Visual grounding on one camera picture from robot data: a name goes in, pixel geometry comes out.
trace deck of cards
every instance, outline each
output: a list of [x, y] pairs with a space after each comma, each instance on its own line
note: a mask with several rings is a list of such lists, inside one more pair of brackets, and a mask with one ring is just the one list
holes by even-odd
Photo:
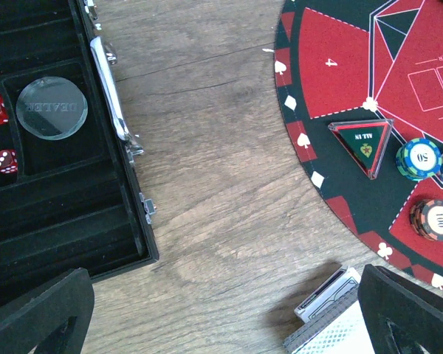
[[284, 341], [291, 354], [374, 354], [357, 289], [360, 275], [341, 267], [295, 309], [305, 325]]

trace green triangle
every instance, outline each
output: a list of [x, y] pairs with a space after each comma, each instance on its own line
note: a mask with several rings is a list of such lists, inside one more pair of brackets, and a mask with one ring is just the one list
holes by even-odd
[[364, 173], [375, 179], [392, 130], [389, 119], [334, 122], [329, 129]]

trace wooden table surface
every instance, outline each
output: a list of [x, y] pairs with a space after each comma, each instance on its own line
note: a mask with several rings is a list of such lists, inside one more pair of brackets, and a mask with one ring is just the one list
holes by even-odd
[[262, 50], [282, 5], [99, 0], [161, 258], [94, 285], [83, 353], [285, 353], [295, 306], [338, 263], [386, 264], [329, 210], [287, 136]]

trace poker mat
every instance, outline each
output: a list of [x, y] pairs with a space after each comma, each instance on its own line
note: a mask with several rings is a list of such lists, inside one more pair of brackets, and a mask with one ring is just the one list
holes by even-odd
[[[443, 153], [443, 1], [286, 0], [274, 57], [288, 134], [322, 198], [379, 257], [443, 289], [443, 242], [409, 222], [415, 203], [443, 199], [443, 184], [395, 164], [414, 138]], [[374, 180], [328, 129], [367, 119], [394, 124]]]

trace gold spade emblem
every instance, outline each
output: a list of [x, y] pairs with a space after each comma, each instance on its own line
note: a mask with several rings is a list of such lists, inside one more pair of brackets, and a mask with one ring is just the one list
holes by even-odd
[[364, 153], [366, 157], [369, 157], [372, 154], [372, 147], [367, 143], [364, 143], [361, 147], [361, 152]]

